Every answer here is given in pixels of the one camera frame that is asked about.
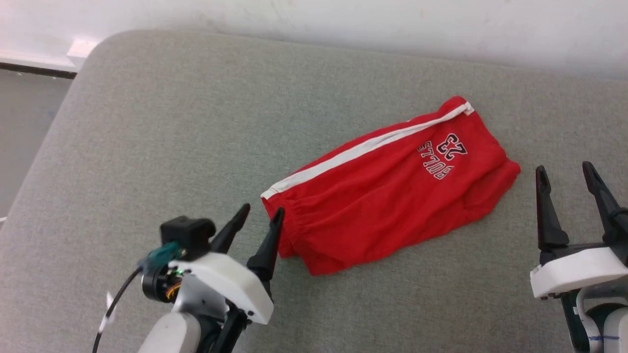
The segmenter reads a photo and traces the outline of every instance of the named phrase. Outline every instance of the white stripe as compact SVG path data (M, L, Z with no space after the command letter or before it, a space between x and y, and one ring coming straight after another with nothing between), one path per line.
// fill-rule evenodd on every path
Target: white stripe
M462 112L466 113L466 115L469 115L473 111L473 107L467 102L445 114L443 117L439 117L438 119L424 122L423 124L417 124L409 126L407 128L391 131L389 133L368 139L361 144L355 145L354 147L351 147L348 150L335 155L333 158L330 158L327 161L321 162L308 169L301 170L300 172L292 174L288 178L285 178L284 180L273 184L272 187L262 193L261 197L267 200L276 193L284 192L295 185L299 185L301 183L307 182L308 180L314 179L318 175L321 175L322 173L325 173L326 171L342 165L348 161L354 160L368 152L374 151L375 149L378 149L389 143L393 143L406 136L418 133L419 131L423 131L430 126L434 126L440 122L451 120L454 117L460 115Z

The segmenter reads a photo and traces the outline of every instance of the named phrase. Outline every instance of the black baseboard strip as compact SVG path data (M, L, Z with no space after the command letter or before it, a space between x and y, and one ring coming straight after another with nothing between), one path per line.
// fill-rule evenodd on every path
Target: black baseboard strip
M12 63L0 63L0 70L34 73L36 75L61 77L62 79L70 79L70 80L73 80L74 77L76 77L77 75L76 72L52 70L49 68L31 67L31 66L24 66L24 65L15 65Z

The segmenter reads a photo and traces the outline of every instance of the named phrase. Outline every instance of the folded garment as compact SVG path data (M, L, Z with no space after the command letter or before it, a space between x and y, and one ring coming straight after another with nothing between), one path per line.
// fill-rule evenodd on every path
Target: folded garment
M279 254L312 275L381 259L488 214L521 171L462 97L356 138L262 193Z

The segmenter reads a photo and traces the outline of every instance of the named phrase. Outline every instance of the black cable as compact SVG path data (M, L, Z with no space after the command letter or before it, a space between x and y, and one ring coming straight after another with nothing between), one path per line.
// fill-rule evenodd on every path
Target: black cable
M108 320L109 317L111 317L111 314L114 312L114 309L116 308L116 305L117 305L118 301L120 300L120 297L122 296L122 294L124 293L126 288L131 284L133 279L135 277L137 277L137 275L140 272L142 272L142 268L141 267L136 268L135 271L133 271L133 273L131 273L129 278L127 278L126 281L124 282L124 284L120 287L120 290L118 291L118 293L116 294L115 298L111 302L111 305L109 305L109 309L107 310L107 313L105 314L105 319L106 320ZM96 353L98 351L98 344L100 343L100 338L102 337L102 332L103 331L104 331L104 328L102 330L100 330L100 332L98 332L98 334L96 335L96 339L94 340L94 348L92 349L92 353Z

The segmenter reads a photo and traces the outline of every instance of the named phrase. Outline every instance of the gray floor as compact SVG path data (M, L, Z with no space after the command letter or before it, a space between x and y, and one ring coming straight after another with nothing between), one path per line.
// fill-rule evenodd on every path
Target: gray floor
M0 70L0 217L8 214L71 83Z

